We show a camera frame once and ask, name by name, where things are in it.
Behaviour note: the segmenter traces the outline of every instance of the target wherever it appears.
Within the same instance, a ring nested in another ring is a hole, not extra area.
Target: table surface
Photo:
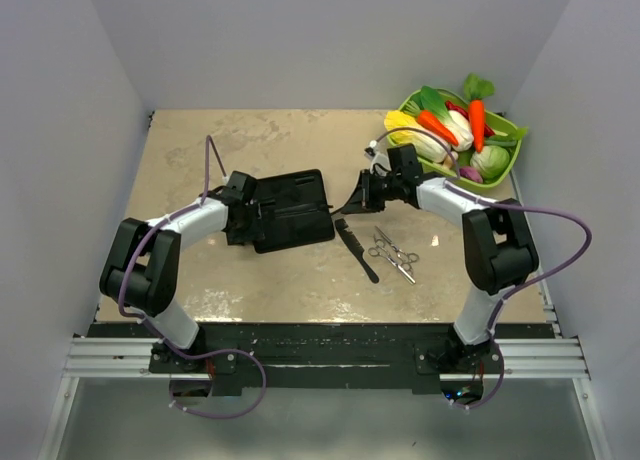
[[[368,167],[363,149],[383,132],[382,110],[159,110],[155,113],[127,216],[148,219],[193,202],[202,192],[204,139],[211,134],[228,171],[258,178],[299,170],[322,171],[327,198],[343,205]],[[212,188],[221,183],[212,156]],[[505,181],[490,196],[514,196]],[[374,285],[336,235],[330,242],[264,255],[226,245],[223,233],[180,257],[177,296],[198,321],[452,322],[470,281],[462,233],[444,219],[401,202],[374,215],[348,217],[363,247],[374,226],[416,252],[417,284],[382,258],[366,256],[380,276]],[[98,321],[124,321],[103,299]],[[536,286],[514,296],[501,321],[544,322]]]

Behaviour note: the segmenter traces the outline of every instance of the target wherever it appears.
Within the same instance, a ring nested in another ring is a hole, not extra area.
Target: silver scissors
[[[418,255],[417,253],[403,252],[400,247],[393,243],[393,240],[391,240],[388,235],[386,235],[382,230],[380,230],[378,227],[375,227],[375,229],[380,234],[380,237],[382,237],[377,238],[375,234],[373,235],[376,246],[384,248],[385,245],[389,245],[391,249],[396,253],[396,257],[400,259],[401,263],[415,263],[420,260],[420,255]]]
[[[396,267],[400,273],[404,275],[407,281],[411,284],[415,284],[416,281],[413,279],[413,268],[411,268],[411,263],[398,262],[395,258],[391,256],[389,252],[387,252],[384,247],[377,245],[375,247],[371,247],[369,250],[369,255],[372,257],[383,257],[386,258],[391,265]]]

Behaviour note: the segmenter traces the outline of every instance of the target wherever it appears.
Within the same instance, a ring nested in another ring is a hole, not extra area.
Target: green leaf
[[[493,83],[484,78],[480,78],[475,73],[470,73],[463,85],[464,96],[468,101],[482,100],[495,93]]]
[[[473,155],[473,150],[465,150],[463,152],[458,152],[458,165],[460,167],[468,167],[471,165],[471,156]]]
[[[516,128],[515,132],[511,132],[507,135],[492,135],[487,138],[485,145],[501,145],[503,147],[515,146],[524,136],[529,133],[529,127]]]
[[[422,103],[422,109],[428,110],[433,113],[438,120],[450,119],[449,110],[447,110],[444,100],[440,96],[437,90],[431,87],[422,87],[420,89],[420,100]]]
[[[402,109],[402,111],[407,115],[411,115],[412,117],[417,117],[418,115],[420,115],[420,112],[422,111],[422,109],[418,106],[416,102],[414,102],[413,100],[409,100],[404,106],[404,108]]]
[[[529,133],[529,127],[519,127],[516,129],[515,133],[511,134],[511,138],[516,141],[520,141],[525,137],[527,133]]]
[[[416,92],[413,95],[411,95],[410,100],[415,102],[416,105],[418,105],[418,108],[420,108],[420,111],[424,110],[424,107],[422,106],[422,100],[420,99],[420,92]]]

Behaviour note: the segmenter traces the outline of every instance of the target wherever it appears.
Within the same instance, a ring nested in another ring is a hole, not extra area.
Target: green basket
[[[465,102],[455,93],[450,92],[449,90],[444,90],[442,88],[438,89],[438,93],[440,93],[440,95],[442,96],[445,102],[449,100],[455,105],[458,105],[459,107],[463,107],[467,111],[469,110],[469,105],[467,104],[467,102]],[[400,105],[400,108],[398,110],[402,110],[408,101],[413,100],[414,96],[419,96],[419,95],[420,95],[420,90],[413,92],[409,96],[409,98],[407,98],[402,103],[402,105]],[[485,122],[487,125],[493,128],[493,130],[496,133],[509,134],[509,133],[515,132],[516,129],[518,128],[506,118],[503,118],[500,115],[496,115],[495,113],[489,112],[489,111],[485,111]],[[396,143],[393,141],[393,139],[390,136],[388,138],[389,138],[389,143],[391,145],[396,145]],[[514,147],[509,147],[509,153],[511,154],[511,161],[509,162],[509,165],[507,165],[507,168],[505,169],[505,171],[502,172],[502,174],[499,177],[492,178],[486,183],[476,183],[466,178],[461,178],[460,180],[454,180],[455,183],[457,183],[461,187],[466,188],[467,190],[475,190],[476,192],[490,190],[494,187],[497,187],[498,185],[500,185],[500,182],[502,182],[507,177],[507,175],[509,175],[509,172],[513,168],[513,164],[516,162],[516,158],[518,158],[518,154],[520,153],[521,146],[522,146],[522,140],[519,140]],[[418,157],[418,159],[420,160],[420,163],[422,163],[422,168],[425,172],[436,171],[447,177],[455,177],[455,172],[453,170],[444,168],[442,167],[442,165],[434,163],[431,160],[426,160],[421,157]]]

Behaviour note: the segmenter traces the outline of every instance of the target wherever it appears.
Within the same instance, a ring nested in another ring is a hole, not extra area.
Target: white wall
[[[477,71],[505,108],[568,0],[92,0],[158,108],[386,108]]]
[[[571,0],[510,112],[532,126],[523,197],[581,215],[593,247],[549,286],[565,334],[580,334],[617,459],[640,455],[640,0]],[[579,229],[531,218],[545,265]]]
[[[90,0],[0,0],[0,45],[0,457],[33,459],[145,119]]]

